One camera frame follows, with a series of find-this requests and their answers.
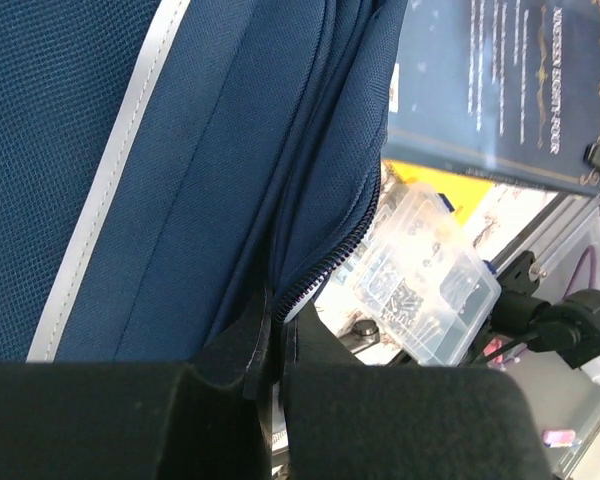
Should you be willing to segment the dark blue book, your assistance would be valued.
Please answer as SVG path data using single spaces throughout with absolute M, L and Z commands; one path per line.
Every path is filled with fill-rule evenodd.
M 600 194 L 600 1 L 411 1 L 387 159 Z

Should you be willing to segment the yellow notebook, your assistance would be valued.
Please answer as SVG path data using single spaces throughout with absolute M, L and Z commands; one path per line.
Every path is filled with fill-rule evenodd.
M 384 159 L 389 170 L 404 184 L 425 183 L 442 194 L 453 207 L 453 215 L 464 226 L 485 195 L 494 186 L 487 180 L 474 179 L 446 171 Z

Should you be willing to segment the navy blue student backpack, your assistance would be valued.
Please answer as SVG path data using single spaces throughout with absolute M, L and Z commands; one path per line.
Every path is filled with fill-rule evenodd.
M 0 361 L 185 360 L 375 215 L 403 1 L 0 1 Z

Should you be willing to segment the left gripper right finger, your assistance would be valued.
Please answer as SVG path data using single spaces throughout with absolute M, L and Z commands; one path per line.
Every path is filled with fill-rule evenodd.
M 368 366 L 313 306 L 282 334 L 294 479 L 546 479 L 526 397 L 481 367 Z

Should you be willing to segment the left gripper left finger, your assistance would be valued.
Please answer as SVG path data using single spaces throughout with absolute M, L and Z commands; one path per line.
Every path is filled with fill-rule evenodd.
M 270 294 L 187 362 L 0 363 L 0 479 L 267 479 Z

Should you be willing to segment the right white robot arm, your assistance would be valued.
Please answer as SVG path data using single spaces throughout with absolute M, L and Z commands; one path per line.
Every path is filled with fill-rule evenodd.
M 494 333 L 511 341 L 495 351 L 480 354 L 477 363 L 487 364 L 519 345 L 529 351 L 555 352 L 572 369 L 583 371 L 600 386 L 600 290 L 589 287 L 565 293 L 550 304 L 504 285 L 491 314 Z

